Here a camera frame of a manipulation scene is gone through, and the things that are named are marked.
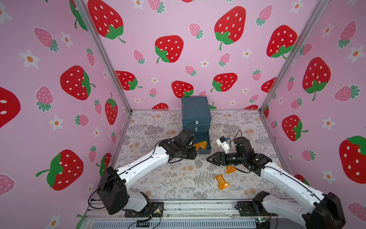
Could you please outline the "aluminium front rail frame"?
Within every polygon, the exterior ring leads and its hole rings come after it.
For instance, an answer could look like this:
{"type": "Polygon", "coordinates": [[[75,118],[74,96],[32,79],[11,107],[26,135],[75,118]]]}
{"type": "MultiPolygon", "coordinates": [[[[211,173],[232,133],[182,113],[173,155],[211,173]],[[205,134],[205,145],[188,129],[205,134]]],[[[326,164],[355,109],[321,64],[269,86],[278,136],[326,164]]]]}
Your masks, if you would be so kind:
{"type": "Polygon", "coordinates": [[[126,218],[125,212],[108,214],[93,201],[78,229],[303,229],[282,216],[241,217],[238,201],[249,199],[153,200],[164,202],[162,217],[126,218]]]}

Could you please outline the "aluminium corner post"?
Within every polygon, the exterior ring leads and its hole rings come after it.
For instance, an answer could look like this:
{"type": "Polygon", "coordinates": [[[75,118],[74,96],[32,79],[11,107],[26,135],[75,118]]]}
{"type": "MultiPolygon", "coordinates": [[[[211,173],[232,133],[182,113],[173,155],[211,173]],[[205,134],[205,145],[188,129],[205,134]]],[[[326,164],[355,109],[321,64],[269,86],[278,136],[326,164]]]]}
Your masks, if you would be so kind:
{"type": "Polygon", "coordinates": [[[78,7],[78,10],[79,10],[79,13],[81,15],[81,18],[82,20],[84,21],[88,31],[89,31],[89,34],[96,46],[96,49],[98,50],[98,53],[105,65],[105,68],[111,78],[111,81],[121,99],[121,101],[123,102],[125,108],[126,108],[126,111],[129,115],[132,114],[132,109],[131,109],[131,106],[129,105],[128,103],[128,100],[124,94],[124,90],[122,88],[122,86],[120,85],[120,81],[118,79],[118,76],[112,66],[112,63],[108,57],[108,54],[105,50],[105,47],[104,45],[102,44],[101,42],[101,39],[99,37],[99,33],[97,32],[96,28],[94,27],[94,24],[92,22],[92,18],[91,18],[91,15],[90,13],[88,12],[88,9],[87,9],[87,4],[85,3],[85,1],[80,1],[80,0],[76,0],[75,1],[75,4],[76,6],[78,7]]]}
{"type": "Polygon", "coordinates": [[[269,106],[269,103],[277,91],[277,89],[282,84],[285,76],[287,75],[288,71],[291,69],[294,60],[297,58],[298,53],[302,47],[302,45],[307,41],[310,34],[312,33],[314,27],[316,26],[317,22],[321,18],[324,10],[326,9],[329,1],[320,0],[316,1],[307,21],[305,22],[300,34],[298,35],[298,39],[295,42],[294,48],[291,50],[290,54],[288,55],[287,59],[285,60],[283,66],[279,70],[276,80],[273,86],[270,89],[269,94],[267,95],[266,99],[264,100],[261,108],[259,109],[259,114],[264,115],[265,108],[269,106]]]}

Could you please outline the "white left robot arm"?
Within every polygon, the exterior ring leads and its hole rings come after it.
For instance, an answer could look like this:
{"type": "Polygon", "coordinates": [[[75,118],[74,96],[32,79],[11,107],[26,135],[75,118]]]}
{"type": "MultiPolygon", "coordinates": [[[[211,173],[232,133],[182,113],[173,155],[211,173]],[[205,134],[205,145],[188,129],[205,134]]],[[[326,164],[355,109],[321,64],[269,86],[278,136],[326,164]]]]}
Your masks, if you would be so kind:
{"type": "Polygon", "coordinates": [[[140,178],[175,158],[194,160],[197,157],[194,142],[194,134],[183,129],[173,138],[158,141],[151,152],[136,161],[117,169],[106,168],[96,193],[108,214],[126,210],[140,217],[149,215],[152,202],[148,196],[143,192],[139,195],[129,194],[128,190],[140,178]]]}

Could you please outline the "aluminium corner post right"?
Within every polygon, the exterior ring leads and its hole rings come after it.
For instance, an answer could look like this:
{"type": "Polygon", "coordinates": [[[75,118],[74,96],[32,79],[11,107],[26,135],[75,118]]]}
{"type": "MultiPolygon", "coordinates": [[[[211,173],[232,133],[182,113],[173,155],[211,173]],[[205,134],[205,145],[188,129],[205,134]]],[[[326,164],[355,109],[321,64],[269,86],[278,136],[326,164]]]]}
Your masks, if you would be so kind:
{"type": "Polygon", "coordinates": [[[294,60],[297,58],[298,53],[302,47],[302,45],[307,41],[310,34],[312,33],[314,27],[316,26],[317,22],[321,18],[324,10],[326,9],[329,1],[320,0],[316,1],[307,21],[305,22],[300,34],[298,35],[298,39],[295,42],[294,48],[291,50],[290,54],[288,55],[287,59],[285,60],[283,66],[279,70],[276,80],[273,86],[270,89],[269,94],[267,95],[266,99],[264,100],[261,108],[259,109],[259,114],[264,115],[265,108],[269,106],[269,103],[277,91],[277,89],[282,84],[285,76],[287,75],[288,71],[291,69],[294,60]]]}

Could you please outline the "orange cookie packet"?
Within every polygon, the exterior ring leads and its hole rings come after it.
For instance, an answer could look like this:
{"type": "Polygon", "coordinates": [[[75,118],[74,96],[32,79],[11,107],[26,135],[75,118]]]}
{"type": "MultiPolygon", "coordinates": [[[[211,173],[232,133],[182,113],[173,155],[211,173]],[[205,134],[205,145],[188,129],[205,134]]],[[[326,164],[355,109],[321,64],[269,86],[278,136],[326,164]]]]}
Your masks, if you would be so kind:
{"type": "Polygon", "coordinates": [[[237,171],[237,169],[234,166],[227,166],[226,167],[226,174],[231,174],[231,173],[234,173],[236,171],[237,171]]]}
{"type": "Polygon", "coordinates": [[[230,187],[230,184],[224,179],[222,174],[219,174],[214,177],[218,182],[218,188],[219,190],[224,190],[228,187],[230,187]]]}
{"type": "Polygon", "coordinates": [[[196,147],[196,150],[204,150],[204,149],[207,149],[207,142],[206,141],[203,141],[203,142],[199,142],[199,143],[196,143],[193,145],[194,147],[196,147]]]}

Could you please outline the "aluminium corner post left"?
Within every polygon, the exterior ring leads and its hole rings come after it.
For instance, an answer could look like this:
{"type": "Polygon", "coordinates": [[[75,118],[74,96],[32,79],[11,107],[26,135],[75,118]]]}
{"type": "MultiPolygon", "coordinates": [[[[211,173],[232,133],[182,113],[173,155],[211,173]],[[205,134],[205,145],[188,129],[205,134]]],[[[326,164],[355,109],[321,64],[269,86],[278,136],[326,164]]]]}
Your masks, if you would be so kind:
{"type": "Polygon", "coordinates": [[[128,103],[128,100],[124,94],[124,90],[122,88],[122,86],[120,85],[120,81],[118,79],[118,76],[112,66],[112,63],[108,57],[108,54],[105,50],[105,47],[104,45],[102,44],[101,42],[101,39],[99,37],[99,33],[97,32],[96,28],[94,27],[94,24],[92,22],[92,18],[91,18],[91,15],[90,13],[88,12],[88,9],[87,9],[87,4],[85,3],[85,1],[80,1],[80,0],[76,0],[75,1],[75,4],[76,6],[78,7],[78,10],[79,10],[79,13],[81,15],[81,18],[82,20],[84,21],[88,31],[89,31],[89,34],[96,46],[96,49],[98,50],[98,53],[105,65],[105,68],[111,78],[111,81],[121,99],[121,101],[123,102],[125,108],[126,108],[126,111],[129,115],[132,114],[132,109],[131,109],[131,106],[129,105],[128,103]]]}

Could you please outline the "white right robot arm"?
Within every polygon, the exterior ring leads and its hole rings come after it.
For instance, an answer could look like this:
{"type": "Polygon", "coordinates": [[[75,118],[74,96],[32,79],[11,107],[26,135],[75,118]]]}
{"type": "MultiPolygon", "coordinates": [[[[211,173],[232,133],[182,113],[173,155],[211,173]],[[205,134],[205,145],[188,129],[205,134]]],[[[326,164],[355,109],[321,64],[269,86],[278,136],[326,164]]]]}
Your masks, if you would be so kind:
{"type": "Polygon", "coordinates": [[[245,137],[234,139],[236,152],[229,153],[230,143],[218,139],[223,152],[216,152],[206,160],[216,166],[243,165],[249,172],[262,177],[289,194],[297,203],[278,199],[262,191],[252,199],[252,212],[256,216],[274,214],[289,219],[306,229],[341,229],[346,224],[340,198],[330,192],[310,187],[281,169],[269,157],[256,153],[245,137]]]}

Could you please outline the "teal drawer cabinet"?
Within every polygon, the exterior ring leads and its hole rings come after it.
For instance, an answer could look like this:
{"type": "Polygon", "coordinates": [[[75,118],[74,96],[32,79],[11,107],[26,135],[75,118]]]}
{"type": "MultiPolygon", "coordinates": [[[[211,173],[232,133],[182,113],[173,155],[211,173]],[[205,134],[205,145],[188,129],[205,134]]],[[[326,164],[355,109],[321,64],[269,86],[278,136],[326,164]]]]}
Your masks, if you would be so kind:
{"type": "Polygon", "coordinates": [[[207,143],[206,149],[198,150],[198,154],[211,154],[209,131],[212,116],[207,97],[183,97],[181,101],[183,128],[195,135],[194,144],[207,143]]]}

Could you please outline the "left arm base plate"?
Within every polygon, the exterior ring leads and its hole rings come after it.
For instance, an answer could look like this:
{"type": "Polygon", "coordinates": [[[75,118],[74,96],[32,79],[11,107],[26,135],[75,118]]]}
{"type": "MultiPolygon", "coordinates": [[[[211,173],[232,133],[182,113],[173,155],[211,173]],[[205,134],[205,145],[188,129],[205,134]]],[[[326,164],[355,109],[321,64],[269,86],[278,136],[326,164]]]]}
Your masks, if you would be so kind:
{"type": "Polygon", "coordinates": [[[129,196],[127,205],[123,208],[126,218],[162,217],[164,202],[151,201],[148,196],[141,192],[129,196]]]}

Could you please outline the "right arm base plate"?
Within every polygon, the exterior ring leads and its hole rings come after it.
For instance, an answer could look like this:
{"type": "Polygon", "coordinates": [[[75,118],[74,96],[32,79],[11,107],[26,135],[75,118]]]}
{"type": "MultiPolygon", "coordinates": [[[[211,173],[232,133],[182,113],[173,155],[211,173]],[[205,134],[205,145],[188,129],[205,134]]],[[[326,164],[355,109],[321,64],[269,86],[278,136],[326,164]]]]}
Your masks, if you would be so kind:
{"type": "Polygon", "coordinates": [[[264,198],[269,195],[270,193],[261,191],[250,201],[238,201],[235,205],[235,209],[239,211],[241,217],[277,216],[277,214],[267,212],[264,208],[264,198]]]}

